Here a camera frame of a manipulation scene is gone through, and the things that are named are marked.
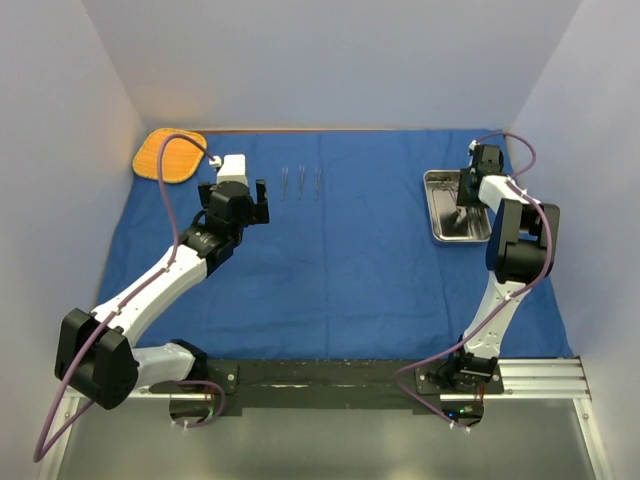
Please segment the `steel tweezers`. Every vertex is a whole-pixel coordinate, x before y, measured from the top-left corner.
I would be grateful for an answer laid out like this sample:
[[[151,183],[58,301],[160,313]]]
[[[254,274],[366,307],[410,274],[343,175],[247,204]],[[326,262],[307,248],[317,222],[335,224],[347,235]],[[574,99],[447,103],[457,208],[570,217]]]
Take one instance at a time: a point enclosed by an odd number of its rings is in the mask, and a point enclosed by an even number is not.
[[[314,180],[314,200],[318,201],[321,192],[322,186],[322,168],[317,167],[315,170],[315,180]]]
[[[297,198],[298,200],[302,200],[304,193],[304,185],[306,178],[306,167],[305,165],[299,166],[299,177],[298,177],[298,189],[297,189]]]
[[[289,172],[288,167],[283,167],[282,168],[281,194],[280,194],[280,199],[281,199],[282,202],[284,202],[285,199],[286,199],[287,185],[288,185],[288,172]]]

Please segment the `orange square woven mat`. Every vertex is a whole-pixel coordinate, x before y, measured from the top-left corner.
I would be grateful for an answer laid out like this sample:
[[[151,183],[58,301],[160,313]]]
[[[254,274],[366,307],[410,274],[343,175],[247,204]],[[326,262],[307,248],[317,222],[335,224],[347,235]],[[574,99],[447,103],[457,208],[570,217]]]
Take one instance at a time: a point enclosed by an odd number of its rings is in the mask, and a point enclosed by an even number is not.
[[[163,142],[172,134],[185,135],[203,148],[207,148],[205,137],[199,133],[174,128],[157,129],[147,136],[133,158],[132,168],[135,175],[148,180],[158,178],[158,153]],[[203,157],[202,150],[191,142],[184,139],[171,140],[163,156],[164,181],[169,184],[178,184],[189,180],[195,174]]]

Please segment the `steel instrument tray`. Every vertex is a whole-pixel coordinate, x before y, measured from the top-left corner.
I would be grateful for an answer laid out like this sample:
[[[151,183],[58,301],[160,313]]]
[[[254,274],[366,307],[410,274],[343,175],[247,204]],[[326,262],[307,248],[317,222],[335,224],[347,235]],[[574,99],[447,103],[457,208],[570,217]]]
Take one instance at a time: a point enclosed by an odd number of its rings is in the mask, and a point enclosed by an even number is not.
[[[452,180],[459,182],[458,170],[429,170],[424,173],[423,184],[427,203],[427,212],[432,237],[436,244],[444,246],[486,243],[491,235],[490,218],[485,208],[482,215],[482,230],[473,236],[460,235],[453,228],[452,214],[458,207],[456,197],[436,187],[437,181]]]

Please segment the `blue surgical drape cloth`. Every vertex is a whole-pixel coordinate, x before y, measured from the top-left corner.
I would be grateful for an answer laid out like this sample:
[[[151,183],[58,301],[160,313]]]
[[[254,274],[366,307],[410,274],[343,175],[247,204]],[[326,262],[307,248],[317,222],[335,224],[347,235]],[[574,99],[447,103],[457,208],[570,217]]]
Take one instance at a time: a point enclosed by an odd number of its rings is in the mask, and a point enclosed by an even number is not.
[[[233,256],[158,317],[140,345],[182,339],[231,359],[423,359],[451,347],[485,292],[485,249],[434,242],[422,178],[464,166],[479,137],[477,130],[208,135],[212,154],[244,154],[250,177],[266,181],[270,222],[248,228]]]

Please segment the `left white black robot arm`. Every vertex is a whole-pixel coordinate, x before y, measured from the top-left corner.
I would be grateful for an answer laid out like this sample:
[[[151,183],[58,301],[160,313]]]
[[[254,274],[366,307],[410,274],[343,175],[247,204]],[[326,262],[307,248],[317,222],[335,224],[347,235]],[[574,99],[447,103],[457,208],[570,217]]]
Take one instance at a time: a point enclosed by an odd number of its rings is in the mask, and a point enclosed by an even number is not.
[[[202,183],[202,209],[175,245],[116,297],[61,324],[55,376],[106,410],[140,387],[174,382],[185,392],[207,380],[207,355],[182,340],[138,347],[152,323],[182,294],[211,276],[241,244],[245,228],[269,222],[267,185]]]

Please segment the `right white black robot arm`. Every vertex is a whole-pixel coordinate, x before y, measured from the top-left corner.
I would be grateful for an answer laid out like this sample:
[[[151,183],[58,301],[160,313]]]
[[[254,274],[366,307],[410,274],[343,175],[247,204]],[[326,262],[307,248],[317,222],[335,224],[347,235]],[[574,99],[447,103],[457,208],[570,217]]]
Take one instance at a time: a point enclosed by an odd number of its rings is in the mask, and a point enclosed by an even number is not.
[[[557,205],[535,199],[504,172],[498,146],[473,141],[469,153],[457,205],[485,207],[495,217],[485,254],[486,290],[456,348],[432,377],[459,393],[492,380],[518,306],[552,270],[560,223]]]

